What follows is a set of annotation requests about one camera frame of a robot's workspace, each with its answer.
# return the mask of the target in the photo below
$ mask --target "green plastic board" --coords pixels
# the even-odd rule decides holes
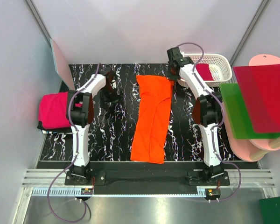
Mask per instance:
[[[237,83],[220,84],[223,102],[235,139],[276,139],[280,133],[255,133]]]
[[[280,224],[280,197],[260,199],[259,206],[264,224]]]

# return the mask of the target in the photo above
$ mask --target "metal pole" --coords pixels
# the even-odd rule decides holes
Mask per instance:
[[[264,11],[266,10],[266,7],[268,6],[268,4],[270,3],[271,0],[262,0],[258,9],[256,10],[247,30],[245,31],[241,41],[239,42],[235,52],[233,53],[233,56],[231,57],[230,60],[230,66],[233,67],[235,61],[238,58],[239,53],[242,51],[244,45],[246,44],[249,36],[251,35],[252,31],[254,30],[254,28],[256,27],[257,22],[259,21],[260,17],[262,16],[262,14],[264,13]]]
[[[45,41],[47,42],[50,49],[52,49],[51,43],[50,43],[50,39],[51,39],[50,34],[48,33],[48,30],[46,29],[46,26],[43,23],[42,18],[39,15],[33,1],[32,0],[24,0],[24,2],[26,3],[26,5],[27,5],[28,9],[30,10],[32,16],[34,17],[34,20],[35,20],[37,26],[39,27],[43,37],[45,38]]]

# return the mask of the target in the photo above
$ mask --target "black mount plate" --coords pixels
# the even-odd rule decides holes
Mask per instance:
[[[188,179],[190,186],[217,186],[218,180],[220,181],[220,186],[230,186],[228,172],[224,171],[223,176],[215,178],[214,181],[205,182],[202,179],[202,171],[188,171]]]
[[[95,179],[95,186],[103,186],[106,180],[106,172],[102,170],[94,170],[91,172],[91,178]],[[92,185],[92,180],[86,181],[85,178],[80,176],[71,175],[68,171],[65,177],[65,185]]]

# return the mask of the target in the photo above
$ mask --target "cable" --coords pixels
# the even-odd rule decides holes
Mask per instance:
[[[212,132],[211,138],[212,138],[212,144],[213,144],[214,154],[215,154],[216,157],[220,160],[220,162],[222,162],[223,164],[227,164],[227,165],[233,165],[233,166],[238,170],[238,175],[239,175],[238,187],[237,187],[237,189],[235,190],[235,192],[234,192],[232,195],[230,195],[230,196],[227,197],[227,198],[223,198],[223,199],[220,200],[220,201],[226,201],[226,200],[228,200],[228,199],[234,197],[234,196],[237,194],[237,192],[238,192],[238,190],[239,190],[239,188],[240,188],[240,186],[241,186],[241,183],[242,183],[242,174],[241,174],[241,171],[240,171],[239,167],[238,167],[235,163],[223,161],[223,160],[221,159],[220,155],[218,155],[217,152],[216,152],[214,128],[215,128],[215,127],[220,127],[220,126],[224,123],[225,112],[224,112],[223,105],[222,105],[222,103],[220,102],[220,100],[219,100],[212,92],[210,92],[210,91],[208,91],[208,90],[206,90],[206,89],[204,88],[204,85],[202,84],[202,82],[201,82],[200,79],[198,78],[197,74],[195,73],[196,65],[202,60],[202,58],[203,58],[203,56],[204,56],[204,50],[203,50],[203,48],[202,48],[199,44],[192,43],[192,42],[181,43],[181,44],[177,45],[177,47],[180,47],[180,46],[186,45],[186,44],[192,44],[192,45],[195,45],[195,46],[197,46],[197,47],[200,48],[200,50],[201,50],[201,52],[202,52],[202,55],[201,55],[201,57],[198,59],[198,61],[194,63],[194,66],[193,66],[193,69],[192,69],[193,75],[195,76],[195,78],[197,79],[197,81],[199,82],[199,84],[201,85],[201,87],[203,88],[203,90],[205,90],[208,94],[210,94],[210,95],[219,103],[219,105],[220,105],[220,107],[221,107],[221,111],[222,111],[222,120],[221,120],[221,122],[220,122],[219,124],[214,125],[214,126],[211,128],[211,132]]]
[[[68,163],[71,164],[71,162],[68,161],[68,162],[66,162],[65,165],[63,166],[63,171],[64,171],[65,174],[66,174],[65,166],[66,166],[66,164],[68,164]]]
[[[77,157],[78,157],[78,152],[79,152],[79,134],[78,134],[78,128],[77,126],[73,123],[72,119],[71,119],[71,115],[70,115],[70,108],[71,108],[71,105],[73,104],[74,102],[74,99],[75,97],[80,93],[82,92],[83,90],[85,90],[85,88],[87,88],[92,82],[93,80],[97,77],[98,75],[98,70],[99,70],[99,67],[100,67],[101,63],[98,64],[97,66],[97,70],[94,74],[94,77],[89,81],[89,83],[81,88],[80,90],[78,90],[73,96],[72,98],[70,99],[70,103],[69,103],[69,109],[68,109],[68,116],[69,116],[69,122],[70,124],[75,128],[75,131],[76,131],[76,155],[75,155],[75,158],[74,160],[71,162],[71,164],[66,167],[63,171],[61,171],[55,178],[54,180],[52,181],[52,183],[50,184],[49,186],[49,189],[48,189],[48,193],[47,193],[47,202],[48,202],[48,206],[49,206],[49,209],[51,211],[51,213],[57,218],[59,219],[60,221],[63,221],[63,222],[66,222],[66,223],[78,223],[80,222],[86,215],[86,212],[87,212],[87,203],[85,201],[83,201],[82,199],[80,199],[80,202],[82,202],[84,204],[84,208],[85,208],[85,211],[84,211],[84,214],[82,215],[81,218],[79,218],[78,220],[75,220],[75,221],[70,221],[70,220],[66,220],[66,219],[63,219],[61,217],[59,217],[53,210],[52,206],[51,206],[51,203],[50,203],[50,198],[49,198],[49,193],[50,193],[50,190],[54,184],[54,182],[58,179],[58,177],[63,173],[65,172],[67,169],[69,169],[72,165],[74,165],[75,161],[77,160]]]
[[[218,180],[218,186],[216,189],[220,189],[220,180]]]
[[[195,176],[185,176],[185,179],[190,179],[190,180],[194,180],[194,181],[200,181],[203,179],[203,177],[197,178]]]
[[[54,211],[56,211],[57,209],[60,209],[63,205],[65,205],[65,204],[67,204],[68,202],[72,202],[72,201],[76,201],[77,199],[76,198],[72,198],[72,199],[70,199],[70,200],[67,200],[67,201],[65,201],[65,202],[63,202],[62,204],[60,204],[57,208],[55,208],[54,209]],[[41,216],[41,217],[47,217],[47,216],[49,216],[49,215],[51,215],[52,214],[52,212],[50,211],[49,213],[47,213],[47,214],[45,214],[45,215],[42,215],[42,214],[40,214],[40,212],[39,212],[39,205],[36,203],[36,206],[37,206],[37,214],[39,215],[39,216]],[[90,210],[90,207],[89,207],[89,205],[88,204],[86,204],[86,206],[87,206],[87,210],[89,211],[89,214],[90,214],[90,217],[91,217],[91,210]]]

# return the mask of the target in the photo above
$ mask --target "laundry basket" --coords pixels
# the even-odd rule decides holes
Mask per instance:
[[[201,54],[183,54],[189,56],[195,63],[201,57]],[[199,64],[208,64],[210,67],[211,76],[214,81],[205,81],[208,86],[219,86],[220,83],[228,82],[232,78],[232,71],[230,64],[226,57],[218,54],[204,54]],[[179,79],[178,84],[183,87],[188,87],[183,79]]]

